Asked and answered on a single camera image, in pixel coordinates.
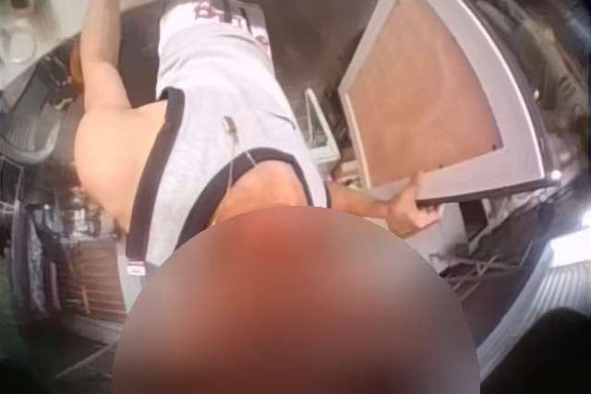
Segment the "framed board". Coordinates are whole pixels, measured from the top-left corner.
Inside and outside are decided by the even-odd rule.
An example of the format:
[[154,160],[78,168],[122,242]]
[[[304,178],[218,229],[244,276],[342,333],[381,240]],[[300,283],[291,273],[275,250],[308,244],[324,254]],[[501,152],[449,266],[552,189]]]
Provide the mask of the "framed board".
[[424,204],[550,185],[534,92],[467,0],[379,0],[340,85],[362,180]]

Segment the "neck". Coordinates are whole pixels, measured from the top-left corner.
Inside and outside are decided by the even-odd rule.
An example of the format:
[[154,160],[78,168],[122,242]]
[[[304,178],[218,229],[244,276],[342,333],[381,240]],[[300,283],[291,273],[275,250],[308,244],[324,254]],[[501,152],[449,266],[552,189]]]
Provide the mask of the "neck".
[[265,161],[230,188],[210,225],[256,209],[307,204],[304,187],[294,169],[281,161]]

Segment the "shirt tag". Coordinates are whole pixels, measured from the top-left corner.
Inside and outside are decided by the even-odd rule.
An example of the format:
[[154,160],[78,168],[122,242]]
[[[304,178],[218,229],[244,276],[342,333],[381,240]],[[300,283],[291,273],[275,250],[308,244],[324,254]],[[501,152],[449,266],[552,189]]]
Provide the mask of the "shirt tag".
[[128,260],[127,262],[127,274],[129,276],[146,276],[146,262],[136,262]]

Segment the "brown panel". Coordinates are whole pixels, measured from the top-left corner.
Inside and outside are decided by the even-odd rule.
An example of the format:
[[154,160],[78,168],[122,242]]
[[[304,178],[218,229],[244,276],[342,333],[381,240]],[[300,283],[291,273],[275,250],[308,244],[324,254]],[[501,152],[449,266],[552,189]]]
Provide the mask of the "brown panel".
[[425,0],[398,0],[349,100],[373,186],[502,146],[475,72]]

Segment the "white tank top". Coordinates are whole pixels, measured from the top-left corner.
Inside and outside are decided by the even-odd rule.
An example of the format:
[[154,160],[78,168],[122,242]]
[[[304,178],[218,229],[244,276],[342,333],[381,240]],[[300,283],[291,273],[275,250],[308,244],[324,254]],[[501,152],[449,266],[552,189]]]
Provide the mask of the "white tank top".
[[150,275],[205,230],[225,195],[230,164],[232,183],[253,168],[246,151],[255,163],[291,164],[308,204],[330,206],[271,60],[250,34],[225,23],[195,24],[167,38],[160,63],[157,92],[168,100],[166,118],[139,182],[128,263],[143,263]]

